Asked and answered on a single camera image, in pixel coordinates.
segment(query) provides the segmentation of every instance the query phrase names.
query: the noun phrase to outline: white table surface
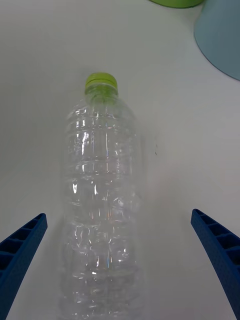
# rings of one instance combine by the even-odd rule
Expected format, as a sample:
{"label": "white table surface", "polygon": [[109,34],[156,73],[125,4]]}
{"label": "white table surface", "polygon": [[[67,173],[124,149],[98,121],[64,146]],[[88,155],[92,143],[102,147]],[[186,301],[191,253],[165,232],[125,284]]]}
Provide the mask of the white table surface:
{"label": "white table surface", "polygon": [[147,0],[0,1],[0,241],[41,212],[48,221],[7,320],[54,319],[64,120],[95,71],[116,77],[144,136],[149,319],[235,319],[190,225],[197,207],[240,236],[240,82],[198,49],[200,11]]}

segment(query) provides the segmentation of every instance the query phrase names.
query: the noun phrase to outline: bottle neck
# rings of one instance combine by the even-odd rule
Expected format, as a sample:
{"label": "bottle neck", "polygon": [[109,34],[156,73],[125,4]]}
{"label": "bottle neck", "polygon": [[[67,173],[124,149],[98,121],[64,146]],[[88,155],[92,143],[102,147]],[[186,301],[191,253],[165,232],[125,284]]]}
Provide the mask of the bottle neck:
{"label": "bottle neck", "polygon": [[87,100],[95,98],[118,98],[118,90],[109,84],[95,83],[85,90]]}

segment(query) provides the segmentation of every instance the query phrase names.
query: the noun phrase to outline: green bowl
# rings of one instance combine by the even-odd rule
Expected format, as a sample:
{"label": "green bowl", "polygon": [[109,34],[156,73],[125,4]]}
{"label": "green bowl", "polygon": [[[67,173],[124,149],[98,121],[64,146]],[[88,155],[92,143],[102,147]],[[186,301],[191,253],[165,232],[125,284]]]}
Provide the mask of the green bowl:
{"label": "green bowl", "polygon": [[150,0],[156,4],[172,8],[190,8],[199,5],[203,0]]}

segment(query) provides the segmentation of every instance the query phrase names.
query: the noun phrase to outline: plastic water bottle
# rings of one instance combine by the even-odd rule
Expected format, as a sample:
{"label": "plastic water bottle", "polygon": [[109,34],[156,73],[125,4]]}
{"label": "plastic water bottle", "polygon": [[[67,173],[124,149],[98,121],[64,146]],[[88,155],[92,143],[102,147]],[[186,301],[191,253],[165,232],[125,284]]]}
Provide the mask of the plastic water bottle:
{"label": "plastic water bottle", "polygon": [[135,250],[139,140],[110,74],[88,77],[84,101],[67,118],[66,145],[58,318],[144,319]]}

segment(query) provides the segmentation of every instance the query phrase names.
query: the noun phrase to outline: light blue container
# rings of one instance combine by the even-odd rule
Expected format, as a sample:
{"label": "light blue container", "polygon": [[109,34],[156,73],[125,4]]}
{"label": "light blue container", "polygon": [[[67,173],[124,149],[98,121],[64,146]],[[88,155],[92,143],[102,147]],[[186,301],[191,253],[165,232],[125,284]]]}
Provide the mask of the light blue container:
{"label": "light blue container", "polygon": [[240,80],[240,0],[206,0],[194,35],[216,68]]}

